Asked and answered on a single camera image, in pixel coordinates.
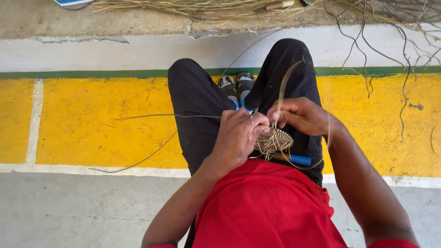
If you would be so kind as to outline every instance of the blue handle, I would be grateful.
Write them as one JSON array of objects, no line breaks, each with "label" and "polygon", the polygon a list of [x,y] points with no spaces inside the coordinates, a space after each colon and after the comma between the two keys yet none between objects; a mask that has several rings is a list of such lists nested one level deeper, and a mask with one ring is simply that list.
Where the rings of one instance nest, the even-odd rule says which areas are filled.
[{"label": "blue handle", "polygon": [[291,155],[290,160],[291,163],[296,163],[300,165],[306,165],[311,166],[311,158],[303,157],[303,156],[297,156],[297,155]]}]

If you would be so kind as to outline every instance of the paint stain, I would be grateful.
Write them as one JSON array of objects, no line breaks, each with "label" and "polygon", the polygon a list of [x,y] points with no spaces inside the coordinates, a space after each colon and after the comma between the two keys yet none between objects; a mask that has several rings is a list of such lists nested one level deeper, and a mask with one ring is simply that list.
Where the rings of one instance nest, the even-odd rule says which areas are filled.
[{"label": "paint stain", "polygon": [[424,108],[424,106],[421,104],[413,105],[413,104],[409,103],[409,108],[410,107],[418,108],[418,110],[422,110]]}]

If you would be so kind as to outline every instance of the hand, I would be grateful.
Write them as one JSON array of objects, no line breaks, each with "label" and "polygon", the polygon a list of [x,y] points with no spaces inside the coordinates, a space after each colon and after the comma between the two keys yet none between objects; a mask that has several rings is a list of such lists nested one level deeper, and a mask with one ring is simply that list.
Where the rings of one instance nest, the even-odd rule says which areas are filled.
[{"label": "hand", "polygon": [[306,97],[284,99],[280,114],[277,113],[277,104],[278,101],[268,110],[267,116],[271,124],[277,121],[280,128],[288,123],[304,134],[327,137],[329,132],[343,125],[335,116]]},{"label": "hand", "polygon": [[262,113],[250,115],[243,108],[225,110],[213,151],[202,165],[207,164],[210,170],[214,169],[217,175],[223,177],[245,163],[258,136],[264,132],[269,132],[269,121]]}]

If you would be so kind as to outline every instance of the leg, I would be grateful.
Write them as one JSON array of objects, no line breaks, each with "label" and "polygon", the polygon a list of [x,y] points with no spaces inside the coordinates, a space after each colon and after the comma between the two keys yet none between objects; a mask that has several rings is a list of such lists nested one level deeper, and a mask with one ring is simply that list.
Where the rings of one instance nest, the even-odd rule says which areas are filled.
[{"label": "leg", "polygon": [[[168,70],[168,90],[175,114],[183,116],[221,116],[236,109],[201,66],[191,59],[180,59]],[[175,117],[183,156],[193,175],[210,155],[216,142],[220,118]]]},{"label": "leg", "polygon": [[[286,71],[296,62],[304,60],[291,74],[284,98],[307,97],[321,106],[317,89],[314,64],[306,45],[295,39],[283,39],[274,44],[263,63],[259,76],[248,96],[245,105],[248,109],[259,108],[259,112],[266,114],[269,108],[279,98],[280,83]],[[305,135],[295,128],[286,125],[283,131],[294,139],[290,152],[311,158],[311,165],[317,164],[322,158],[321,136]],[[272,159],[271,162],[286,164],[288,162]],[[313,182],[321,185],[324,162],[321,161],[311,170],[301,170]]]}]

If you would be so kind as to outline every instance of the white wall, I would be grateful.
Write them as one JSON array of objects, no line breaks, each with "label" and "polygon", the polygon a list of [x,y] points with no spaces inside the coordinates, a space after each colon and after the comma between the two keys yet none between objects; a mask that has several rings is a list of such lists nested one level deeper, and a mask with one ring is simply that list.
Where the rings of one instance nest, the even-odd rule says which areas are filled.
[{"label": "white wall", "polygon": [[[360,26],[345,26],[343,32],[356,37]],[[225,68],[252,43],[271,31],[234,33],[225,36],[205,36],[193,39],[186,34],[139,35],[121,37],[35,38],[0,41],[0,72],[15,71],[115,71],[168,69],[180,58],[189,57],[204,68]],[[406,30],[419,48],[433,54],[421,33]],[[375,49],[405,64],[404,39],[391,25],[369,25],[364,36]],[[296,38],[306,43],[316,67],[341,67],[349,54],[352,40],[343,36],[337,26],[291,28],[278,31],[251,47],[232,67],[260,67],[272,45],[282,38]],[[441,41],[433,44],[441,47]],[[370,49],[358,40],[367,55],[367,66],[400,66]],[[417,53],[407,42],[406,55],[414,65]],[[423,57],[418,65],[425,64]],[[354,46],[346,66],[362,67],[364,56]],[[439,65],[432,59],[430,65]]]}]

